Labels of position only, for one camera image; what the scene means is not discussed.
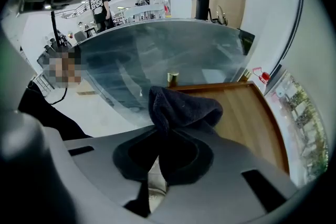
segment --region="person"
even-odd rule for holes
[[[109,0],[90,0],[90,9],[98,26],[98,33],[110,29],[113,26],[111,23],[111,12],[109,7]]]

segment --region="wooden tray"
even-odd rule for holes
[[[289,174],[288,158],[278,123],[253,82],[170,87],[171,90],[217,100],[223,116],[215,126],[220,137],[243,144]]]

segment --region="gray cloth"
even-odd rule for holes
[[[205,122],[215,126],[223,115],[216,100],[152,86],[149,92],[149,115],[161,134],[169,129]]]

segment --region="black t-shirt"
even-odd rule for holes
[[[93,11],[93,16],[96,23],[105,21],[107,11],[104,6],[104,2],[109,0],[90,0],[90,8]]]

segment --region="black cable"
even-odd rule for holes
[[[57,33],[57,28],[56,28],[56,20],[55,20],[55,12],[54,11],[52,11],[51,12],[51,22],[52,22],[52,28],[53,28],[53,30],[54,30],[54,35],[55,35],[55,39],[56,39],[56,44],[57,44],[57,47],[60,47],[61,46],[61,44],[60,44],[60,42],[59,42],[59,36],[58,36],[58,33]]]
[[[65,92],[64,92],[64,94],[63,94],[63,97],[62,97],[61,99],[59,99],[58,101],[52,103],[51,105],[57,104],[57,103],[59,103],[60,101],[62,101],[62,100],[65,98],[65,96],[67,95],[67,91],[68,91],[68,88],[65,88]]]

